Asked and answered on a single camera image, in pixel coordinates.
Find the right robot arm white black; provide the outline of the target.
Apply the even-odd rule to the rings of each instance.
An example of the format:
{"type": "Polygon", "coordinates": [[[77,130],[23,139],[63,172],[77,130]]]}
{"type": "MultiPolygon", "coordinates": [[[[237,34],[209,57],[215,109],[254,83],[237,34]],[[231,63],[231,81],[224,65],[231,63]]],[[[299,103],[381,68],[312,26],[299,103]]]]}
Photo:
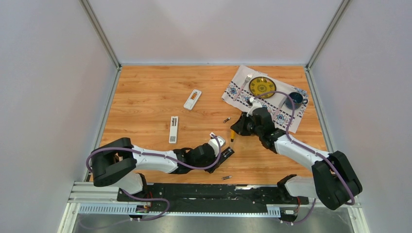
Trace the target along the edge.
{"type": "Polygon", "coordinates": [[[241,136],[257,136],[264,148],[287,156],[312,172],[311,178],[292,174],[278,182],[281,187],[277,197],[283,203],[290,203],[297,196],[308,197],[336,210],[344,204],[354,204],[354,197],[363,191],[343,152],[318,150],[295,139],[275,126],[265,107],[243,112],[230,128],[241,136]]]}

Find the patterned white placemat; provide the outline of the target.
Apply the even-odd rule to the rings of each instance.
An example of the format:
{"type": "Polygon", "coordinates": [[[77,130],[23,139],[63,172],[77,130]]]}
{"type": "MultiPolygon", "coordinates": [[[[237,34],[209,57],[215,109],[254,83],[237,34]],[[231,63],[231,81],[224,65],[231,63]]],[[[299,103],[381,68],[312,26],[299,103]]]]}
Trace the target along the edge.
{"type": "MultiPolygon", "coordinates": [[[[273,122],[276,127],[281,129],[286,129],[288,123],[291,119],[292,109],[288,109],[285,105],[286,95],[289,95],[291,92],[298,92],[302,94],[305,98],[309,99],[309,95],[306,90],[297,88],[295,86],[286,84],[279,80],[269,77],[267,74],[255,71],[251,68],[248,68],[244,65],[241,65],[233,79],[229,82],[228,86],[225,88],[222,100],[229,105],[243,111],[248,112],[251,107],[249,103],[250,98],[255,98],[249,90],[249,83],[245,86],[239,97],[236,101],[233,101],[234,96],[239,90],[240,86],[243,84],[244,79],[249,73],[253,73],[252,79],[255,77],[268,77],[274,81],[276,84],[276,91],[273,91],[274,95],[270,98],[258,98],[257,100],[262,104],[262,107],[267,107],[268,111],[272,115],[273,122]]],[[[306,111],[308,103],[302,105],[299,109],[294,111],[293,121],[289,127],[289,132],[295,133],[301,122],[301,119],[306,111]]]]}

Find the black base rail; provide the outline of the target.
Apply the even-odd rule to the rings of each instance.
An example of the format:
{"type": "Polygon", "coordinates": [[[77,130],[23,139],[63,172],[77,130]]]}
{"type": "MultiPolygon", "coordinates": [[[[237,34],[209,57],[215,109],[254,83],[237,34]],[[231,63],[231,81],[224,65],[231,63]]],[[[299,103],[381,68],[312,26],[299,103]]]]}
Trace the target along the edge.
{"type": "Polygon", "coordinates": [[[287,196],[275,185],[154,183],[136,197],[167,199],[172,213],[264,213],[270,204],[309,203],[305,197],[287,196]]]}

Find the yellow handled screwdriver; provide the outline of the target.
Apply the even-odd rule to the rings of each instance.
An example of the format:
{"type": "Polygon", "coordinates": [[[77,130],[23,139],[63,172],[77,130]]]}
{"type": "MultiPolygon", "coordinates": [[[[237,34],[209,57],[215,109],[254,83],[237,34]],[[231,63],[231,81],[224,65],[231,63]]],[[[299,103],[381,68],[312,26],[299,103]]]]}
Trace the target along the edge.
{"type": "Polygon", "coordinates": [[[233,130],[231,130],[231,133],[230,133],[230,144],[229,144],[230,148],[233,148],[235,135],[236,135],[236,133],[235,133],[233,130]]]}

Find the dark blue mug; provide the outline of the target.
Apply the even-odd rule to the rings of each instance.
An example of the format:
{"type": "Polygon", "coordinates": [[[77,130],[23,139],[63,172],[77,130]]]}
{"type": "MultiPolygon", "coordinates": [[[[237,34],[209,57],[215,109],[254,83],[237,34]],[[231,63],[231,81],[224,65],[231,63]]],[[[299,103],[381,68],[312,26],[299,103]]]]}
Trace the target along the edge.
{"type": "Polygon", "coordinates": [[[294,109],[297,110],[302,105],[307,104],[308,101],[309,100],[305,98],[302,94],[298,92],[291,92],[289,93],[289,97],[285,100],[285,105],[288,109],[292,109],[292,107],[294,106],[294,109]]]}

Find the white remote orange battery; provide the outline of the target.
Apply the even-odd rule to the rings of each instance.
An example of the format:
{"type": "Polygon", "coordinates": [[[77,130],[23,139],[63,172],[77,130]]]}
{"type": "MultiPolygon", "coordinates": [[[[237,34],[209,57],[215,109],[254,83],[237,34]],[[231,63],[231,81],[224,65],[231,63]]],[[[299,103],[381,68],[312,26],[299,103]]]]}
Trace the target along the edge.
{"type": "Polygon", "coordinates": [[[192,93],[189,95],[185,104],[183,105],[184,109],[191,111],[197,103],[198,99],[200,98],[201,94],[202,91],[194,89],[192,93]]]}

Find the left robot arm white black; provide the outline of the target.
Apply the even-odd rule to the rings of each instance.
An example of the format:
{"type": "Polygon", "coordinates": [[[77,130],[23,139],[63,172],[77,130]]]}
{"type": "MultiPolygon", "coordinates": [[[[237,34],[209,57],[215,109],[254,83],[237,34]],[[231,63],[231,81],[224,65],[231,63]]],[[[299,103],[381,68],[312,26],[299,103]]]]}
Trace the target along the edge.
{"type": "Polygon", "coordinates": [[[212,172],[222,157],[225,140],[214,134],[194,149],[148,150],[123,137],[95,149],[86,159],[96,187],[113,186],[128,192],[136,201],[148,197],[145,178],[137,170],[155,170],[167,174],[187,174],[192,170],[212,172]]]}

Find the aluminium frame rail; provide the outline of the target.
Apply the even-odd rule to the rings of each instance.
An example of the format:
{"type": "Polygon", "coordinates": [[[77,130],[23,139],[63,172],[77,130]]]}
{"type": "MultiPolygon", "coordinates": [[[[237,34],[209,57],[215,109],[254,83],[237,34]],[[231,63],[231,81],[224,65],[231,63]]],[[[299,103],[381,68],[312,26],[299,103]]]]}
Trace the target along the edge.
{"type": "Polygon", "coordinates": [[[233,216],[303,217],[312,199],[281,199],[276,185],[149,183],[148,190],[128,197],[116,187],[94,187],[91,182],[76,182],[69,203],[78,203],[81,214],[137,216],[233,216]]]}

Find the white remote with QR code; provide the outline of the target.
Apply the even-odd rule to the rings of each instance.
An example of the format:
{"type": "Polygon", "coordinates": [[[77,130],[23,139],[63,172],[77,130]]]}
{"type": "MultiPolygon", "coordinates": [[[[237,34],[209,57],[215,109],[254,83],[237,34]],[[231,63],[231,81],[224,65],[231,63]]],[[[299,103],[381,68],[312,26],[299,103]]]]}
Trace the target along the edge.
{"type": "Polygon", "coordinates": [[[171,117],[170,132],[169,132],[169,143],[170,144],[177,143],[178,121],[179,121],[178,116],[171,117]]]}

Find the black remote control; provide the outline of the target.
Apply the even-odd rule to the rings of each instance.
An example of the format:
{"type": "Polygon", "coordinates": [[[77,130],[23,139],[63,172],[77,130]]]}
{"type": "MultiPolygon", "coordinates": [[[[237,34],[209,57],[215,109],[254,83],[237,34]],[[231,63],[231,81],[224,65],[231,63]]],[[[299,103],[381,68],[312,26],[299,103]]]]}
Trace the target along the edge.
{"type": "Polygon", "coordinates": [[[231,147],[227,147],[225,150],[222,151],[220,158],[222,160],[225,160],[229,158],[232,154],[234,154],[234,150],[231,147]]]}

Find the yellow patterned plate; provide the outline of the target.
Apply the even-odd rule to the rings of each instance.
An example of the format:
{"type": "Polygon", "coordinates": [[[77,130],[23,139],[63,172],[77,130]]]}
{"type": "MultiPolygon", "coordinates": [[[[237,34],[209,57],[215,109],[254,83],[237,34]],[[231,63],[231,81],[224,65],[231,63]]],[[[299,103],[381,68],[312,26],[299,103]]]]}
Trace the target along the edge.
{"type": "Polygon", "coordinates": [[[253,96],[260,96],[267,99],[274,95],[277,87],[274,81],[268,77],[255,77],[249,82],[249,90],[253,96]]]}

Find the pink handled fork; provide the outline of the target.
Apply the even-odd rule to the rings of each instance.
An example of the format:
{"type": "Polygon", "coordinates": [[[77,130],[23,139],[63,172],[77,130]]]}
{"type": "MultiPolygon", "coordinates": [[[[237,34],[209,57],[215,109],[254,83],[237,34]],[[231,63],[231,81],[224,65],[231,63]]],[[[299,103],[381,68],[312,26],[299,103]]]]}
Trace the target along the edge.
{"type": "Polygon", "coordinates": [[[241,94],[241,92],[243,91],[243,89],[245,88],[245,86],[250,82],[250,80],[252,79],[253,73],[249,73],[246,78],[244,79],[243,84],[240,86],[239,90],[237,91],[236,95],[233,98],[233,101],[236,101],[237,98],[239,97],[239,95],[241,94]]]}

